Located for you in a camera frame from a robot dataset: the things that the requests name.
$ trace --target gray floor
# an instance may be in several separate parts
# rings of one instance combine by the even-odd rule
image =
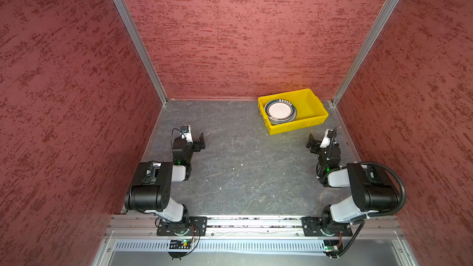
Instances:
[[[190,179],[172,183],[171,197],[192,215],[318,215],[350,195],[319,184],[316,155],[305,148],[310,133],[320,140],[325,129],[339,127],[325,106],[322,125],[269,135],[256,101],[171,101],[146,160],[172,161],[171,130],[190,124],[193,136],[204,133],[206,149],[194,153]],[[337,135],[342,164],[356,161],[347,135]]]
[[[179,266],[400,266],[390,240],[356,240],[340,261],[327,256],[302,256],[281,254],[238,254],[238,253],[191,253],[181,261],[172,261],[168,253],[115,252],[111,266],[126,265],[179,265]]]

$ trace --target stack of plates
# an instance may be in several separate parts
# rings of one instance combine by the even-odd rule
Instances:
[[[264,111],[274,125],[294,121],[297,117],[296,107],[291,102],[282,99],[269,101],[264,106]]]

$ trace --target gray marble surface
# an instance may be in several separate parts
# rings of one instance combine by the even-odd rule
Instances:
[[[269,135],[256,101],[170,101],[146,160],[172,161],[171,130],[190,124],[195,139],[204,133],[206,149],[194,153],[190,179],[172,183],[171,197],[192,215],[318,215],[350,195],[317,181],[316,155],[305,148],[310,133],[321,140],[339,127],[324,105],[322,125]],[[339,130],[342,164],[356,160],[346,136]]]

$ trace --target yellow tray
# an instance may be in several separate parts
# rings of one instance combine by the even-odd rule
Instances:
[[[291,102],[297,109],[297,117],[294,121],[280,125],[272,125],[264,111],[264,106],[275,99],[283,99]],[[328,117],[328,112],[323,107],[319,98],[311,89],[303,89],[292,92],[283,92],[275,95],[258,98],[258,108],[263,116],[264,124],[269,134],[289,132],[295,129],[312,127],[322,124]]]

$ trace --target side wall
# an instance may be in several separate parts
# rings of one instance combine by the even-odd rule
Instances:
[[[170,98],[331,99],[385,0],[126,0]]]
[[[407,185],[422,265],[471,265],[473,0],[400,0],[339,104],[363,160]]]
[[[0,264],[88,266],[161,103],[112,0],[0,14]]]

